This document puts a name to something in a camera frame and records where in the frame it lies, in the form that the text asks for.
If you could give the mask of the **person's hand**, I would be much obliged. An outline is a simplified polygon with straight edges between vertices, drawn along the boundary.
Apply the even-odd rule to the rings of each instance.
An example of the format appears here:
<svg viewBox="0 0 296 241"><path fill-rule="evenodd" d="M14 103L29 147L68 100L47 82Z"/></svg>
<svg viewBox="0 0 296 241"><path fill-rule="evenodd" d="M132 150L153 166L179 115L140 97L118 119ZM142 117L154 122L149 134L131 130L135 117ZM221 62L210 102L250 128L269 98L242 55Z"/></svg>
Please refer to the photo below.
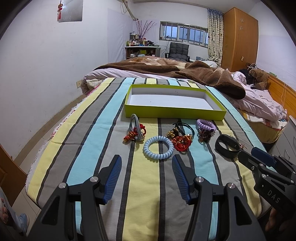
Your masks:
<svg viewBox="0 0 296 241"><path fill-rule="evenodd" d="M268 222L265 225L265 231L269 232L270 230L281 230L281 226L281 216L275 208L272 208L269 214Z"/></svg>

